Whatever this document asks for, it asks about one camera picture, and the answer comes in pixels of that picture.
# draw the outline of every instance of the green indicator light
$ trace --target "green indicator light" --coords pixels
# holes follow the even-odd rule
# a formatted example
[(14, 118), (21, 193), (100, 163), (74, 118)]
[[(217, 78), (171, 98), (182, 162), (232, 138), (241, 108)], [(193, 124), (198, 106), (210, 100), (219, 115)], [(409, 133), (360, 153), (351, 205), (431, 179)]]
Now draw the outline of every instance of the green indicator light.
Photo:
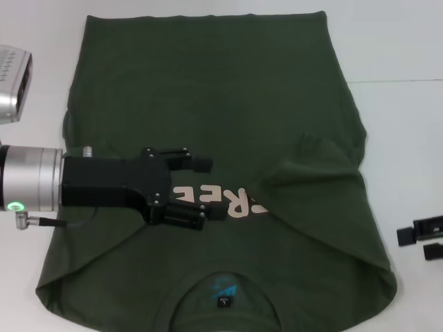
[(8, 204), (8, 210), (23, 211), (25, 210), (25, 205), (21, 204), (20, 202), (12, 202)]

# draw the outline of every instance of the dark green shirt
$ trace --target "dark green shirt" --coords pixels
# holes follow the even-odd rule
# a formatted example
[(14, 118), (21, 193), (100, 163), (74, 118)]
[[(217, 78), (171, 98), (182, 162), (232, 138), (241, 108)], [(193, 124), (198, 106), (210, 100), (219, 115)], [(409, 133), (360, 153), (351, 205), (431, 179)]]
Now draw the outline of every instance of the dark green shirt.
[(333, 332), (395, 295), (324, 12), (88, 17), (64, 136), (70, 154), (212, 156), (211, 174), (176, 172), (171, 194), (230, 210), (195, 232), (64, 208), (71, 227), (55, 231), (37, 288), (57, 315), (115, 332)]

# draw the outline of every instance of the silver device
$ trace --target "silver device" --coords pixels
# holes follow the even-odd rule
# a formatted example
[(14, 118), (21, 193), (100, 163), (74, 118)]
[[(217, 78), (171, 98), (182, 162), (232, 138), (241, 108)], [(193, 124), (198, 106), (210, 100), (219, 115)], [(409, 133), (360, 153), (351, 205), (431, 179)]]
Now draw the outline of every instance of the silver device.
[[(33, 57), (0, 45), (0, 124), (20, 121), (33, 72)], [(28, 211), (57, 211), (62, 150), (0, 143), (0, 208), (17, 214), (17, 227), (38, 225)]]

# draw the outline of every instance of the white table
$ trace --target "white table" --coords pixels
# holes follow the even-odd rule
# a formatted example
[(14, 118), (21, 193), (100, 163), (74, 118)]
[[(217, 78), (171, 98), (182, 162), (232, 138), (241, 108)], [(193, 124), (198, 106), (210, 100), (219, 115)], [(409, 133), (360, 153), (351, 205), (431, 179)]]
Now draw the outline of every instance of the white table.
[[(0, 138), (11, 145), (63, 147), (61, 123), (87, 15), (319, 10), (328, 14), (336, 53), (368, 131), (362, 170), (400, 285), (389, 308), (352, 330), (441, 332), (443, 260), (425, 261), (422, 244), (398, 248), (396, 236), (413, 219), (443, 214), (441, 0), (0, 0), (0, 44), (29, 50), (35, 60), (21, 122), (0, 126)], [(49, 313), (34, 293), (50, 239), (51, 229), (20, 232), (13, 213), (0, 214), (0, 331), (88, 331)]]

